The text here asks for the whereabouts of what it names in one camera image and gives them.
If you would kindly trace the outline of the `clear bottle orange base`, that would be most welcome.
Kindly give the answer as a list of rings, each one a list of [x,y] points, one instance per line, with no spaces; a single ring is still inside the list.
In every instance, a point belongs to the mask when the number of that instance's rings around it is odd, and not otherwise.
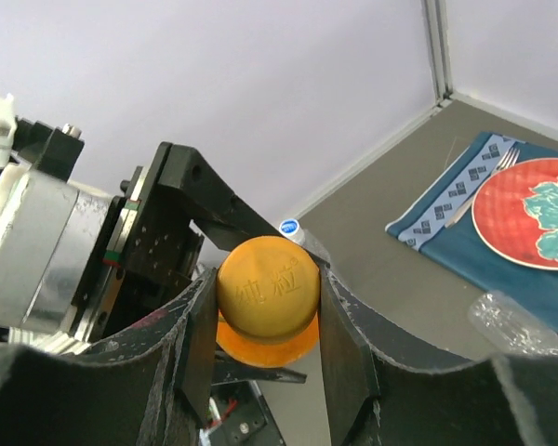
[[[490,291],[469,307],[474,328],[501,351],[558,357],[558,334],[499,291]]]

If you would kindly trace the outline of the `orange bottle cap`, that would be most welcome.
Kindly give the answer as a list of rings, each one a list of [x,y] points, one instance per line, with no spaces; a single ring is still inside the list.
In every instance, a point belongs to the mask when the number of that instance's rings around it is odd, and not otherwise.
[[[262,344],[301,334],[320,301],[319,268],[299,245],[279,236],[239,244],[222,262],[217,299],[235,332]]]

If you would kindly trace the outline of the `orange juice bottle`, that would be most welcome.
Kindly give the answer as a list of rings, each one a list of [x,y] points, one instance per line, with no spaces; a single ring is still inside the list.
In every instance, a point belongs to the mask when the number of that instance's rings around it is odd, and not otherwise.
[[[318,316],[295,337],[279,344],[260,344],[236,333],[219,314],[217,344],[233,359],[259,368],[281,368],[309,354],[319,342]]]

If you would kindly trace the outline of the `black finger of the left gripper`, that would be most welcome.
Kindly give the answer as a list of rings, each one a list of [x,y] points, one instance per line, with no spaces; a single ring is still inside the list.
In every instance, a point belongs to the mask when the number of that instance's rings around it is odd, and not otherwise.
[[[215,352],[213,385],[229,385],[245,381],[268,381],[291,384],[305,384],[307,375],[288,369],[262,368],[235,360],[222,350]]]

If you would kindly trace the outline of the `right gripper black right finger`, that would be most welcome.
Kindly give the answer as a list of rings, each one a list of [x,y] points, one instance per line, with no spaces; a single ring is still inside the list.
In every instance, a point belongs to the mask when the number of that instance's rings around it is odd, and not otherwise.
[[[472,361],[410,334],[320,269],[335,445],[558,445],[558,357]]]

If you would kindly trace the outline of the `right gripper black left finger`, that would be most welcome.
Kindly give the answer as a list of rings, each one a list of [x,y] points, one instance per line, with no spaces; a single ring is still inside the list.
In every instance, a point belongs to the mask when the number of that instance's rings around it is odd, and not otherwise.
[[[217,272],[80,355],[0,343],[0,445],[195,445],[216,349]]]

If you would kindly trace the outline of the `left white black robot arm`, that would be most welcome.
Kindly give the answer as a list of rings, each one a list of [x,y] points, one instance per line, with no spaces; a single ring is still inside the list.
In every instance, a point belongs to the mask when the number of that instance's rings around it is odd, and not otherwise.
[[[318,257],[197,149],[162,143],[111,196],[71,181],[83,146],[0,94],[0,394],[191,391],[218,348],[263,369],[317,343]]]

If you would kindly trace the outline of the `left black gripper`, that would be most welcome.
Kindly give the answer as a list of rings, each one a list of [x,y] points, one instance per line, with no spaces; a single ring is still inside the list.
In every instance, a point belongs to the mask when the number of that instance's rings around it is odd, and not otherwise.
[[[160,164],[137,167],[120,184],[74,300],[71,335],[102,339],[163,306],[192,281],[204,242],[231,251],[279,230],[245,202],[199,150],[163,142]]]

